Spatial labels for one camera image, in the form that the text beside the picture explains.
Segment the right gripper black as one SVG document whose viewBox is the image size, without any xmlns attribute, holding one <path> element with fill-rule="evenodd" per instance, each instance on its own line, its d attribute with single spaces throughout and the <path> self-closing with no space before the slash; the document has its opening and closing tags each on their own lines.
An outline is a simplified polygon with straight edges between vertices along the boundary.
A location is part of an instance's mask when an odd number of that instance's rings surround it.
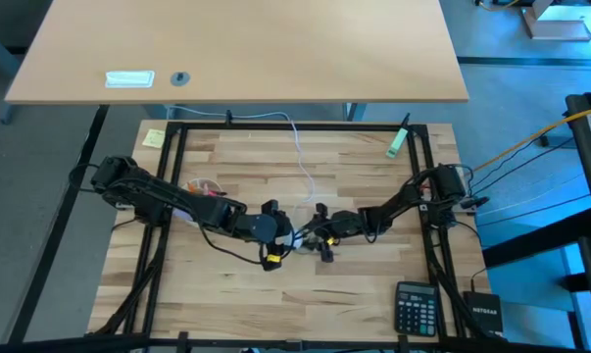
<svg viewBox="0 0 591 353">
<path fill-rule="evenodd" d="M 362 220 L 359 214 L 351 211 L 339 211 L 328 215 L 327 207 L 317 204 L 317 219 L 311 220 L 300 228 L 301 234 L 308 234 L 317 230 L 317 236 L 306 237 L 304 247 L 311 251 L 319 251 L 320 259 L 324 263 L 332 263 L 332 247 L 337 246 L 342 239 L 363 233 Z"/>
</svg>

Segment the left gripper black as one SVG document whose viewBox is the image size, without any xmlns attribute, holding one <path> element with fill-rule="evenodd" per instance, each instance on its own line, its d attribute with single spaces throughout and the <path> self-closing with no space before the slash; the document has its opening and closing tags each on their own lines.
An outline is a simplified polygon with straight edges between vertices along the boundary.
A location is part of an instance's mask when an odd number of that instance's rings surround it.
<svg viewBox="0 0 591 353">
<path fill-rule="evenodd" d="M 295 235 L 298 229 L 284 211 L 279 209 L 277 200 L 269 200 L 261 206 L 261 214 L 252 217 L 251 233 L 261 244 L 260 263 L 265 272 L 281 267 L 282 260 L 299 246 L 283 244 L 286 235 Z"/>
</svg>

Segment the mint green small tool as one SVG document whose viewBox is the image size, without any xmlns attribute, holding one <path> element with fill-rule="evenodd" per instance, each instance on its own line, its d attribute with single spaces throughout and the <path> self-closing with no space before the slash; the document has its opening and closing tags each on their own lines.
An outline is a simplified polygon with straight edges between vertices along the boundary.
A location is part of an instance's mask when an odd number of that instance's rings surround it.
<svg viewBox="0 0 591 353">
<path fill-rule="evenodd" d="M 410 119 L 410 113 L 407 113 L 404 120 L 402 120 L 402 123 L 400 124 L 400 128 L 397 131 L 393 141 L 390 143 L 387 151 L 386 151 L 386 156 L 388 158 L 392 158 L 394 159 L 398 153 L 399 150 L 402 147 L 402 144 L 404 143 L 407 135 L 408 135 L 408 126 L 409 126 L 409 119 Z"/>
</svg>

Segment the black desk calculator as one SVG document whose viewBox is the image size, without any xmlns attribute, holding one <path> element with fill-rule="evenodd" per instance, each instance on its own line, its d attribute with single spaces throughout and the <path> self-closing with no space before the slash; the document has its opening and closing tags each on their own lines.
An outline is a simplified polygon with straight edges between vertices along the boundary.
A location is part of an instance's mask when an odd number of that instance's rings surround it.
<svg viewBox="0 0 591 353">
<path fill-rule="evenodd" d="M 398 333 L 434 337 L 437 333 L 438 290 L 431 284 L 399 281 L 394 299 L 394 328 Z"/>
</svg>

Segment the yellow sticky note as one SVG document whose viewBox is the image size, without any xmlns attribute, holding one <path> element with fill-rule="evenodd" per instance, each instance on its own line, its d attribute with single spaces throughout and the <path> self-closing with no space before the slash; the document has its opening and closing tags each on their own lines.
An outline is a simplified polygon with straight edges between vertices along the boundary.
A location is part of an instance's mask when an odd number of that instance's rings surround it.
<svg viewBox="0 0 591 353">
<path fill-rule="evenodd" d="M 142 141 L 142 145 L 161 149 L 165 143 L 166 136 L 167 134 L 164 130 L 150 128 Z"/>
</svg>

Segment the beige office desk with grommet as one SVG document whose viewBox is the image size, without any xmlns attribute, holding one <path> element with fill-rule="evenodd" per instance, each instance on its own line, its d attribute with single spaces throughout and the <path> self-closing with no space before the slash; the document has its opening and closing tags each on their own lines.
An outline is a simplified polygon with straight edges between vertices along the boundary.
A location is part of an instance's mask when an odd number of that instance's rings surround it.
<svg viewBox="0 0 591 353">
<path fill-rule="evenodd" d="M 106 88 L 154 71 L 150 88 Z M 190 81 L 173 86 L 175 72 Z M 465 102 L 438 0 L 54 0 L 16 104 Z"/>
</svg>

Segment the long black floor bar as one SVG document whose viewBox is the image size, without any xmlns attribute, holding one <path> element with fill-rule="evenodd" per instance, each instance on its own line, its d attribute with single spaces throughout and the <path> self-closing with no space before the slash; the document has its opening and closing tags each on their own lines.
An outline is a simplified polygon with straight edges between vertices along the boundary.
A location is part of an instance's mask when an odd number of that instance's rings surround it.
<svg viewBox="0 0 591 353">
<path fill-rule="evenodd" d="M 38 301 L 52 269 L 64 232 L 79 194 L 79 187 L 85 175 L 85 167 L 90 162 L 98 137 L 106 120 L 109 105 L 100 105 L 81 147 L 72 172 L 77 172 L 77 186 L 70 184 L 65 188 L 61 202 L 54 214 L 37 267 L 26 289 L 15 322 L 8 336 L 8 343 L 23 343 L 35 313 Z"/>
</svg>

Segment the beige desk foot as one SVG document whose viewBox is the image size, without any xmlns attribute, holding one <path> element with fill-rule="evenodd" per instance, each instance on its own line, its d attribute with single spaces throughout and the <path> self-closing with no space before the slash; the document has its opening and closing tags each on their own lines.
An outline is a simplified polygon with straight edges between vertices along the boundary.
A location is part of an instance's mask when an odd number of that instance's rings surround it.
<svg viewBox="0 0 591 353">
<path fill-rule="evenodd" d="M 591 31 L 584 20 L 542 20 L 554 0 L 534 0 L 520 9 L 528 36 L 534 40 L 578 41 L 591 40 Z"/>
</svg>

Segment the black Netgear network switch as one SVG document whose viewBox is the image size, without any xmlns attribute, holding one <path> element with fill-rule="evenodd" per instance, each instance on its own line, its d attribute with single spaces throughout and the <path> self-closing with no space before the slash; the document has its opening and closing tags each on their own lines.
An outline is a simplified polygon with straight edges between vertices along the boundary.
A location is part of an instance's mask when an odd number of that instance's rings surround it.
<svg viewBox="0 0 591 353">
<path fill-rule="evenodd" d="M 498 295 L 465 291 L 463 297 L 472 316 L 483 329 L 503 336 L 501 299 Z"/>
</svg>

